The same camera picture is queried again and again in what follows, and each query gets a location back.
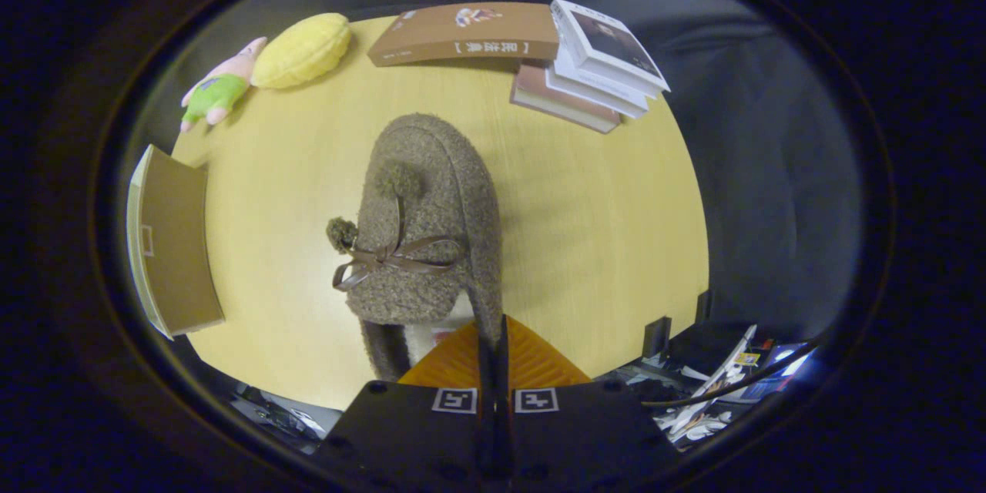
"brown fuzzy slipper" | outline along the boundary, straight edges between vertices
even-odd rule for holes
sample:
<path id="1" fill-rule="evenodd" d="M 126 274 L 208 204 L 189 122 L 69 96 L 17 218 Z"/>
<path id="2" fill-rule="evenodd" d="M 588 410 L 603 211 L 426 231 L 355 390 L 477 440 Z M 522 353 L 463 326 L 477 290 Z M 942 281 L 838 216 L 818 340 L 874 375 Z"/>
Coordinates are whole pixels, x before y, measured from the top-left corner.
<path id="1" fill-rule="evenodd" d="M 332 285 L 360 318 L 381 380 L 398 380 L 434 332 L 472 317 L 480 337 L 499 341 L 500 212 L 486 166 L 451 125 L 423 114 L 391 122 L 370 156 L 359 226 L 336 218 L 327 233 L 353 257 Z"/>

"brown cardboard box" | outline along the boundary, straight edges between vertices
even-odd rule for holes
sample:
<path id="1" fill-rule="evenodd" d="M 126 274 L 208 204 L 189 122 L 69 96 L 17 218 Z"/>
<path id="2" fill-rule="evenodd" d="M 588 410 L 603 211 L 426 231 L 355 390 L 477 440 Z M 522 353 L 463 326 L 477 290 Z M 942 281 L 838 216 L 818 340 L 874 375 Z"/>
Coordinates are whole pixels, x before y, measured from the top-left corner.
<path id="1" fill-rule="evenodd" d="M 130 180 L 130 270 L 145 315 L 169 339 L 224 320 L 205 250 L 205 181 L 153 145 Z"/>
<path id="2" fill-rule="evenodd" d="M 377 67 L 443 58 L 554 60 L 558 31 L 548 5 L 471 2 L 401 13 L 367 54 Z"/>

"white book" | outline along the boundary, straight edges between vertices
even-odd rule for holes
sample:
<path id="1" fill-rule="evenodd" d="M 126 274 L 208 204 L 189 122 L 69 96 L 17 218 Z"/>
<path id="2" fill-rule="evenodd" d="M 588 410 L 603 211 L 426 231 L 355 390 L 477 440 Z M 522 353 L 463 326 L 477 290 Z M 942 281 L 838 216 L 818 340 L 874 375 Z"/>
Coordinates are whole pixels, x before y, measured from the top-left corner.
<path id="1" fill-rule="evenodd" d="M 632 87 L 651 99 L 662 90 L 670 92 L 661 69 L 619 19 L 564 0 L 552 2 L 552 14 L 577 68 Z"/>
<path id="2" fill-rule="evenodd" d="M 620 85 L 613 79 L 607 79 L 605 76 L 599 76 L 596 74 L 591 74 L 590 72 L 582 71 L 577 68 L 575 61 L 572 60 L 572 51 L 565 42 L 565 37 L 558 33 L 558 50 L 561 51 L 565 49 L 564 58 L 558 64 L 553 63 L 554 71 L 557 76 L 562 76 L 565 79 L 577 80 L 577 82 L 583 85 L 591 86 L 593 89 L 599 90 L 600 92 L 605 92 L 610 96 L 619 97 L 619 99 L 624 99 L 629 102 L 637 103 L 641 97 L 645 94 L 639 92 L 639 90 L 634 89 L 630 86 Z"/>
<path id="3" fill-rule="evenodd" d="M 634 119 L 647 113 L 647 97 L 643 93 L 634 89 L 601 90 L 563 76 L 563 74 L 571 74 L 574 68 L 568 51 L 565 48 L 558 48 L 558 57 L 545 74 L 545 85 L 549 89 L 567 92 L 571 96 L 578 96 L 579 99 L 594 102 Z"/>

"light wood tabletop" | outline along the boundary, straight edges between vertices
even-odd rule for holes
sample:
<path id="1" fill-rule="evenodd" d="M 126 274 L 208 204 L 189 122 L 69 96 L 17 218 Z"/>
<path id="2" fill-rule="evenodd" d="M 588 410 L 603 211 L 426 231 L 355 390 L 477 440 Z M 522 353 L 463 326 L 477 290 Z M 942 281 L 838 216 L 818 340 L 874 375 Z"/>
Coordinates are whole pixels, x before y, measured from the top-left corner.
<path id="1" fill-rule="evenodd" d="M 504 311 L 590 377 L 640 356 L 644 326 L 692 324 L 708 287 L 705 217 L 663 99 L 608 135 L 508 102 L 516 61 L 376 68 L 392 17 L 351 23 L 339 67 L 293 89 L 251 89 L 173 157 L 208 171 L 209 266 L 226 321 L 188 337 L 202 360 L 295 401 L 345 409 L 373 371 L 332 273 L 325 225 L 357 219 L 377 135 L 435 114 L 489 168 L 503 222 Z"/>

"cable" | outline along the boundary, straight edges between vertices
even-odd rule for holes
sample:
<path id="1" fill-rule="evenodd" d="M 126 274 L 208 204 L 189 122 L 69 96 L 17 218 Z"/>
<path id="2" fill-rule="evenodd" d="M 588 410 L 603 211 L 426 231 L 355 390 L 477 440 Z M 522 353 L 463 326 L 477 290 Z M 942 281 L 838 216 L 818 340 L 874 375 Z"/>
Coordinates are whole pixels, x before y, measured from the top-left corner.
<path id="1" fill-rule="evenodd" d="M 807 355 L 808 353 L 816 349 L 818 345 L 821 345 L 821 341 L 823 341 L 825 335 L 828 335 L 828 330 L 825 330 L 820 334 L 814 336 L 813 338 L 809 339 L 809 341 L 804 343 L 804 345 L 800 347 L 800 349 L 791 353 L 791 355 L 786 356 L 784 360 L 778 360 L 774 364 L 771 364 L 770 366 L 765 367 L 762 370 L 754 371 L 753 374 L 744 377 L 742 380 L 737 381 L 735 384 L 728 385 L 728 387 L 723 387 L 721 389 L 718 389 L 718 391 L 713 391 L 711 392 L 711 394 L 704 394 L 701 396 L 695 396 L 691 398 L 683 398 L 680 399 L 680 401 L 660 401 L 660 402 L 642 401 L 641 404 L 643 404 L 644 406 L 651 406 L 654 408 L 674 408 L 676 406 L 688 406 L 690 404 L 698 404 L 699 402 L 711 401 L 714 398 L 719 398 L 723 395 L 728 395 L 730 394 L 730 392 L 738 391 L 739 389 L 742 389 L 747 385 L 763 380 L 765 377 L 770 377 L 773 376 L 774 374 L 777 374 L 778 371 L 784 370 L 785 367 L 791 366 L 791 364 L 795 363 L 796 360 L 799 360 L 802 356 Z"/>

